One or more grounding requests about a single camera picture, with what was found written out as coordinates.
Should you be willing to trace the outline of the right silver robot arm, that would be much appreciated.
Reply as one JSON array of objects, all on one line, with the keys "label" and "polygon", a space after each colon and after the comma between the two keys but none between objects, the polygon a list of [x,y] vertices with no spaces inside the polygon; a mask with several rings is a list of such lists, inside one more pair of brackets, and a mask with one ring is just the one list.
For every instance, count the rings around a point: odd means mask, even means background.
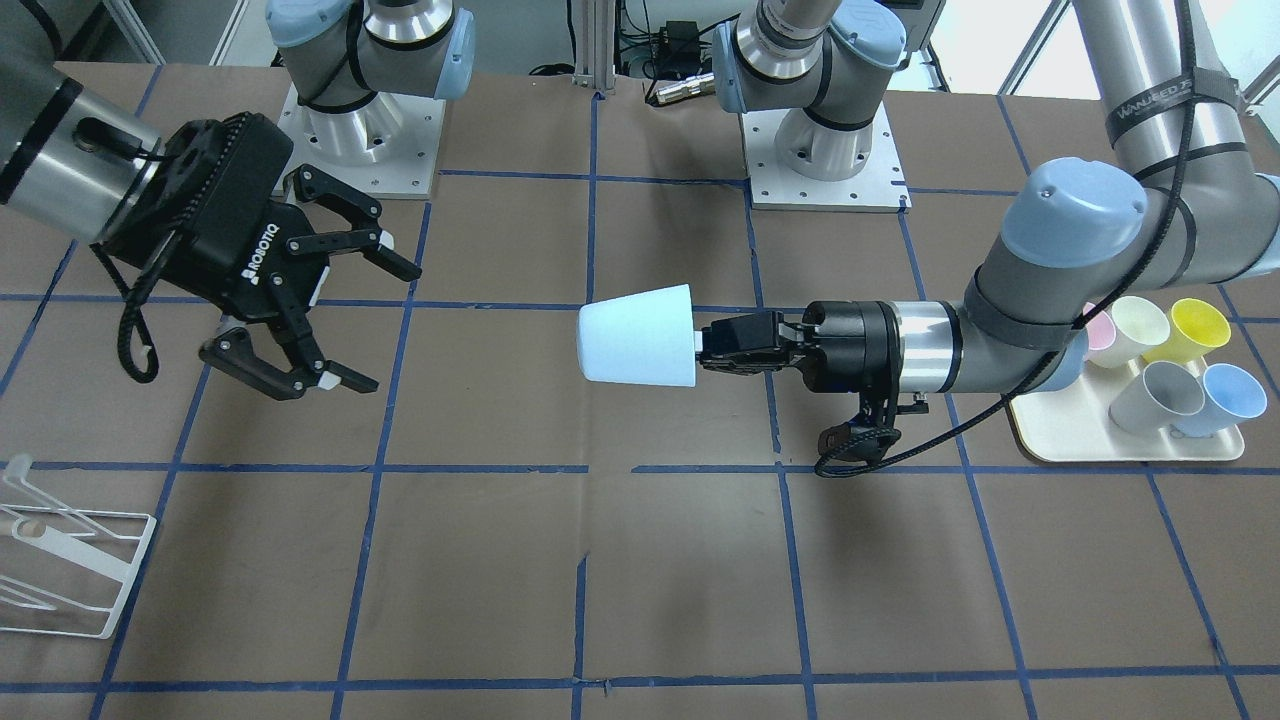
[{"label": "right silver robot arm", "polygon": [[335,255],[411,282],[419,265],[381,228],[381,204],[334,176],[410,149],[394,96],[462,97],[474,14],[453,1],[271,1],[266,19],[294,85],[301,141],[256,111],[170,136],[54,65],[90,1],[3,4],[3,204],[90,243],[120,293],[116,357],[138,383],[159,372],[142,309],[159,282],[228,323],[200,351],[276,400],[378,383],[321,351],[308,313]]}]

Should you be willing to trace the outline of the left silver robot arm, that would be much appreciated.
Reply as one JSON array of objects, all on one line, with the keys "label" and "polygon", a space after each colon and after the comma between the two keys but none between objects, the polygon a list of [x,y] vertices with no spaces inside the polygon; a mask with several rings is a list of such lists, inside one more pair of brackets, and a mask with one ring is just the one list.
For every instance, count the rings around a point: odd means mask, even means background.
[{"label": "left silver robot arm", "polygon": [[1277,268],[1277,179],[1260,174],[1196,1],[1079,1],[1117,164],[1030,173],[960,301],[813,302],[800,322],[714,322],[696,359],[795,368],[814,392],[1047,389],[1079,374],[1085,302]]}]

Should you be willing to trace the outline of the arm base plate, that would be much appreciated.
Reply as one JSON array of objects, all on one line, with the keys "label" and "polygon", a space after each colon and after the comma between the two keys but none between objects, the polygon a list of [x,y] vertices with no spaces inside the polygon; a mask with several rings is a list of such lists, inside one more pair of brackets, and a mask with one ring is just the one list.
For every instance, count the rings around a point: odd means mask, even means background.
[{"label": "arm base plate", "polygon": [[278,127],[294,145],[287,167],[310,164],[375,199],[430,197],[445,101],[378,94],[346,114],[297,102],[289,88]]},{"label": "arm base plate", "polygon": [[847,137],[810,123],[800,109],[750,111],[740,122],[759,209],[896,213],[911,206],[884,106]]}]

